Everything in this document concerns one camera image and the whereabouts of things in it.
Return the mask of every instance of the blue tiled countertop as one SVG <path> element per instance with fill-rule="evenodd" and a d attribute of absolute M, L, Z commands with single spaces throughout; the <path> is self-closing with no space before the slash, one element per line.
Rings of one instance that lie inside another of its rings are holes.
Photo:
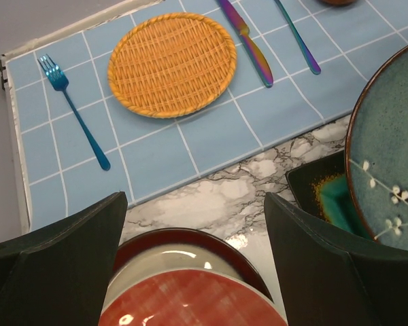
<path fill-rule="evenodd" d="M 307 68 L 273 0 L 233 2 L 272 68 L 271 89 L 262 86 L 214 0 L 165 0 L 8 61 L 31 229 L 118 190 L 133 206 L 349 114 L 367 80 L 408 44 L 408 0 L 358 0 L 349 7 L 282 2 L 320 62 L 321 75 Z M 194 115 L 135 115 L 109 89 L 111 51 L 136 24 L 182 11 L 209 16 L 231 33 L 238 43 L 233 82 Z M 70 96 L 107 153 L 110 171 L 99 168 L 63 95 L 41 74 L 35 58 L 45 53 L 66 71 Z"/>

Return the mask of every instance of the marble surface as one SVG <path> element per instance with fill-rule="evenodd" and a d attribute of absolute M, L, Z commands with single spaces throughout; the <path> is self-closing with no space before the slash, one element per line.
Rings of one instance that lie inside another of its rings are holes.
<path fill-rule="evenodd" d="M 263 213 L 265 193 L 275 192 L 294 202 L 285 173 L 343 149 L 348 123 L 349 116 L 136 206 L 127 213 L 121 243 L 169 227 L 218 236 L 254 264 L 285 317 Z"/>

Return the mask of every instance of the knife blade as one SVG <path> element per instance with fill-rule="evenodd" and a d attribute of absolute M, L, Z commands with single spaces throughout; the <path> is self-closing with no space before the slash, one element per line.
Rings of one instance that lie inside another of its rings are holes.
<path fill-rule="evenodd" d="M 252 63 L 254 64 L 254 67 L 257 70 L 261 80 L 263 81 L 263 84 L 268 88 L 272 87 L 272 70 L 263 53 L 249 36 L 250 28 L 246 24 L 245 20 L 243 20 L 229 0 L 216 1 L 224 12 L 224 15 L 227 17 L 228 21 L 231 23 L 231 26 L 233 26 L 233 28 L 239 34 L 239 38 Z"/>

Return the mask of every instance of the wicker tray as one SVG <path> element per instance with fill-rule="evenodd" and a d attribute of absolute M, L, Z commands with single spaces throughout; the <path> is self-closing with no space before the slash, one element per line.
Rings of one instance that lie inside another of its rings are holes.
<path fill-rule="evenodd" d="M 165 14 L 121 39 L 107 76 L 127 109 L 178 117 L 202 109 L 226 90 L 236 58 L 235 44 L 219 23 L 198 14 Z"/>

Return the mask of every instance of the dark green square dish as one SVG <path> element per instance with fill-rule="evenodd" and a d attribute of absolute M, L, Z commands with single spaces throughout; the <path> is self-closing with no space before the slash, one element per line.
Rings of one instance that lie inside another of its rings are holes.
<path fill-rule="evenodd" d="M 305 212 L 371 240 L 351 201 L 344 151 L 288 171 L 286 178 L 296 202 Z"/>

